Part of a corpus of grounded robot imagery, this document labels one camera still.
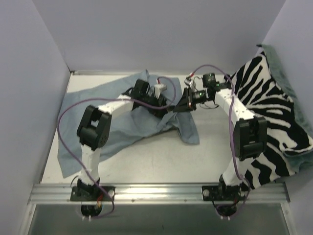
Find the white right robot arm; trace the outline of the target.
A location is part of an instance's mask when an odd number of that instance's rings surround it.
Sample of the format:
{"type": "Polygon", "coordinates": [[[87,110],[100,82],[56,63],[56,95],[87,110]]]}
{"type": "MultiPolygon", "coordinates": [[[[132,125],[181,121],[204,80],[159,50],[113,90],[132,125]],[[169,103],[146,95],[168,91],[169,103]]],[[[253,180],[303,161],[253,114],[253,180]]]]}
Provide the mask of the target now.
{"type": "Polygon", "coordinates": [[[261,155],[267,146],[267,121],[257,117],[235,95],[234,85],[221,83],[213,73],[202,76],[203,90],[197,90],[192,75],[185,79],[186,88],[174,112],[191,112],[197,104],[212,101],[228,115],[232,159],[220,176],[218,186],[209,191],[213,200],[239,201],[246,194],[241,193],[242,185],[250,185],[245,173],[251,163],[261,155]]]}

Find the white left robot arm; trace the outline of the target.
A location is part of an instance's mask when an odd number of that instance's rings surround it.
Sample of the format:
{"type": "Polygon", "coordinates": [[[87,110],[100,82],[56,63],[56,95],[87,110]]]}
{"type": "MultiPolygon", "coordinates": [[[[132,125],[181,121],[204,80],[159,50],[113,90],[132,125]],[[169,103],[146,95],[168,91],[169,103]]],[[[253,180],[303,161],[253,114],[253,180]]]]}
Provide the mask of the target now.
{"type": "Polygon", "coordinates": [[[139,106],[150,105],[159,108],[167,105],[167,100],[162,94],[167,90],[165,84],[157,80],[152,92],[149,90],[149,83],[138,79],[133,87],[118,98],[99,106],[89,105],[85,109],[77,129],[82,150],[82,170],[77,182],[77,194],[87,201],[94,201],[101,194],[96,185],[100,181],[100,150],[109,139],[112,120],[139,106]]]}

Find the grey-blue pillowcase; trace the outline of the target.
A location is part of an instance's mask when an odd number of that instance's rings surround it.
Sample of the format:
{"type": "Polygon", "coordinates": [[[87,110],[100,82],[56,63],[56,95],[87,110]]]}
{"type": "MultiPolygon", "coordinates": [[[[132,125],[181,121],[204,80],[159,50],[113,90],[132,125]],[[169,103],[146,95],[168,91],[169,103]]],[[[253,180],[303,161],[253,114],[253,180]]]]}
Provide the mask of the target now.
{"type": "MultiPolygon", "coordinates": [[[[58,162],[63,177],[68,177],[81,170],[80,164],[68,152],[82,157],[81,146],[76,135],[83,113],[88,105],[102,105],[104,100],[95,98],[117,98],[127,89],[133,87],[138,79],[156,84],[156,74],[147,70],[117,80],[85,89],[67,93],[63,99],[59,118],[61,137],[65,144],[59,144],[58,162]]],[[[159,119],[148,112],[145,107],[138,107],[112,120],[109,139],[101,149],[100,160],[104,161],[131,144],[162,132],[176,129],[182,142],[198,145],[199,134],[192,115],[187,113],[167,113],[159,119]]]]}

